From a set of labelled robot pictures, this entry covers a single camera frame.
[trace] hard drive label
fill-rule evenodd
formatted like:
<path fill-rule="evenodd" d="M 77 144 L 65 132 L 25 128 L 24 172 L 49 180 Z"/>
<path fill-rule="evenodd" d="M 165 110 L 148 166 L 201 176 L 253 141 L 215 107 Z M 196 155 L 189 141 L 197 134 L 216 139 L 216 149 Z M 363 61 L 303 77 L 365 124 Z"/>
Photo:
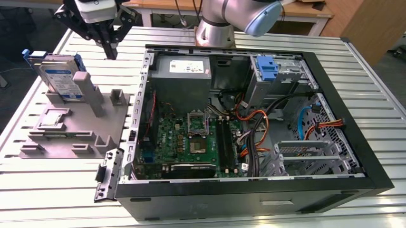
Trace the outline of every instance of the hard drive label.
<path fill-rule="evenodd" d="M 49 83 L 61 97 L 76 100 L 82 94 L 73 82 L 73 75 L 69 70 L 45 70 Z"/>

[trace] green circuit board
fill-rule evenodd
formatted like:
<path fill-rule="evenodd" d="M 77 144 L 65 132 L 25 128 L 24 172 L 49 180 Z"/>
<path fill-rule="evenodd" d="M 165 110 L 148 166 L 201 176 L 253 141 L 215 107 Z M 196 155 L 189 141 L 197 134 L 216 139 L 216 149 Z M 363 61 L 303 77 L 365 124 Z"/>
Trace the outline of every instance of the green circuit board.
<path fill-rule="evenodd" d="M 192 118 L 191 127 L 204 129 L 203 119 Z M 187 117 L 160 119 L 157 130 L 157 147 L 153 152 L 141 151 L 148 159 L 144 165 L 148 179 L 158 179 L 158 164 L 166 163 L 209 163 L 216 166 L 216 177 L 240 177 L 239 171 L 220 171 L 216 145 L 216 120 L 208 119 L 208 134 L 204 137 L 189 137 Z M 229 121 L 229 130 L 240 130 L 240 123 Z"/>

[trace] open computer tower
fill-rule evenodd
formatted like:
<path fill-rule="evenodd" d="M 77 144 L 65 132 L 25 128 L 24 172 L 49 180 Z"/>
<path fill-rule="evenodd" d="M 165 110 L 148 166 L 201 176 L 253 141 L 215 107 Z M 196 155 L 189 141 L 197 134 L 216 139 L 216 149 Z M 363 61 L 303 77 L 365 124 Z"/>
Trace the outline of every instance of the open computer tower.
<path fill-rule="evenodd" d="M 94 202 L 138 220 L 267 216 L 394 187 L 313 53 L 146 46 L 138 76 Z"/>

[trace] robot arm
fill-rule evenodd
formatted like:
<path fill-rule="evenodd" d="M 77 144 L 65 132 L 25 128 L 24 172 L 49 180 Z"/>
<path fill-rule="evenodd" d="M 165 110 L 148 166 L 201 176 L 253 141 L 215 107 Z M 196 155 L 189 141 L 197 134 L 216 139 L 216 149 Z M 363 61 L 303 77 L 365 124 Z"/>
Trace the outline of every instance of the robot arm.
<path fill-rule="evenodd" d="M 128 0 L 62 0 L 54 15 L 58 21 L 85 40 L 94 40 L 106 58 L 116 59 L 116 46 L 122 41 L 138 13 L 121 6 Z M 121 26 L 114 29 L 113 22 Z"/>
<path fill-rule="evenodd" d="M 197 45 L 231 47 L 233 26 L 253 37 L 264 35 L 280 12 L 277 0 L 205 0 L 203 20 L 196 30 Z"/>
<path fill-rule="evenodd" d="M 121 6 L 129 0 L 62 0 L 54 15 L 62 24 L 85 40 L 94 40 L 106 58 L 116 59 L 116 46 L 138 17 L 138 13 Z M 253 37 L 272 27 L 281 12 L 277 0 L 204 0 L 203 20 L 196 30 L 200 46 L 231 47 L 233 26 Z M 121 22 L 114 29 L 113 22 Z"/>

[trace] slotted aluminum table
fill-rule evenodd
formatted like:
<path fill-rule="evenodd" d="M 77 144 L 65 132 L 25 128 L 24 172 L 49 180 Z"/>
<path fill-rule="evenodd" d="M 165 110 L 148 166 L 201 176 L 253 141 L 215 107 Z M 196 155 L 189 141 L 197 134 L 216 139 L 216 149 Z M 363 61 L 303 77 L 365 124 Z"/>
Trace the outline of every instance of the slotted aluminum table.
<path fill-rule="evenodd" d="M 26 133 L 45 107 L 46 90 L 34 81 L 0 136 L 0 227 L 406 227 L 406 112 L 352 45 L 339 38 L 235 34 L 237 48 L 309 51 L 324 67 L 395 188 L 321 214 L 137 222 L 117 202 L 93 203 L 100 159 L 17 157 Z M 66 31 L 54 50 L 77 51 L 101 92 L 136 94 L 145 44 L 193 45 L 192 30 L 133 27 L 118 44 L 117 60 Z M 122 130 L 121 138 L 128 137 Z"/>

